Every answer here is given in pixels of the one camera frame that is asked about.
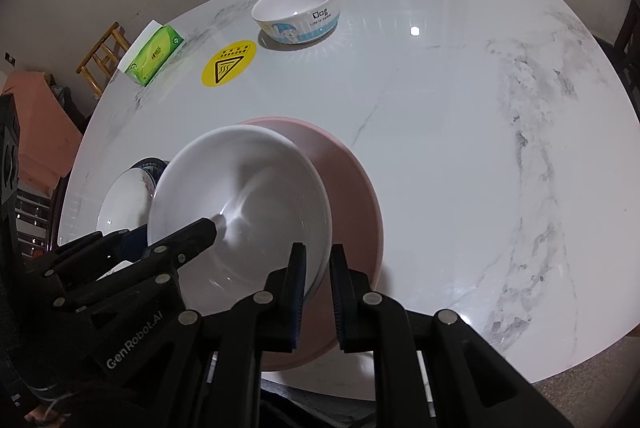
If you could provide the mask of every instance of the dog bowl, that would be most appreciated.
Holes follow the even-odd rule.
[[[304,44],[320,38],[338,23],[338,0],[259,0],[251,16],[282,44]]]
[[[254,125],[222,127],[184,147],[156,187],[149,245],[207,217],[214,244],[178,270],[185,305],[202,315],[260,291],[268,274],[306,246],[305,300],[324,276],[331,210],[313,164],[286,137]]]

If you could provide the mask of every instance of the white marble tabletop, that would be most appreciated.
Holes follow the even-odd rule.
[[[136,161],[171,160],[222,125],[292,116],[367,170],[384,224],[378,289],[408,309],[459,311],[530,381],[640,322],[640,127],[562,0],[342,0],[336,30],[298,50],[264,46],[255,1],[181,15],[171,25],[186,43],[149,87],[111,82],[71,172],[60,243],[94,231]],[[205,64],[238,40],[258,44],[254,61],[204,86]],[[263,377],[373,398],[370,356],[337,348]]]

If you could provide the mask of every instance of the yellow circular warning label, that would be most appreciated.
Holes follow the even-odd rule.
[[[218,87],[238,76],[255,56],[255,44],[251,40],[234,42],[218,51],[202,71],[202,83]]]

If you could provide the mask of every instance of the wooden chair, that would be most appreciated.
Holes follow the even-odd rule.
[[[91,51],[89,51],[87,56],[84,57],[84,60],[82,60],[82,62],[78,66],[78,69],[76,69],[76,73],[82,74],[89,82],[97,98],[100,98],[100,96],[102,96],[103,89],[102,87],[100,87],[100,85],[98,85],[98,82],[95,81],[94,76],[91,74],[86,65],[91,60],[94,60],[94,62],[97,63],[98,67],[107,75],[108,78],[111,78],[113,76],[118,67],[118,62],[120,61],[120,58],[122,58],[118,58],[114,50],[118,49],[119,47],[124,54],[125,52],[127,52],[127,50],[129,50],[129,47],[131,46],[131,44],[118,31],[119,29],[120,25],[117,22],[114,22],[113,25],[107,30],[107,32],[102,35],[100,40],[98,40],[95,46],[91,48]],[[115,47],[113,47],[113,49],[105,44],[105,42],[107,42],[107,40],[111,37],[113,37],[115,41]],[[106,54],[103,59],[100,59],[98,57],[98,50],[100,49],[103,50]]]

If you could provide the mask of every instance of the pink bowl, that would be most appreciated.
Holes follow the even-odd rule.
[[[382,265],[382,215],[373,186],[356,157],[336,137],[300,119],[255,118],[243,121],[288,137],[316,167],[329,197],[334,244],[344,245],[347,263],[375,286]],[[331,350],[337,343],[328,268],[316,294],[305,304],[298,348],[291,354],[265,352],[262,370],[295,368]]]

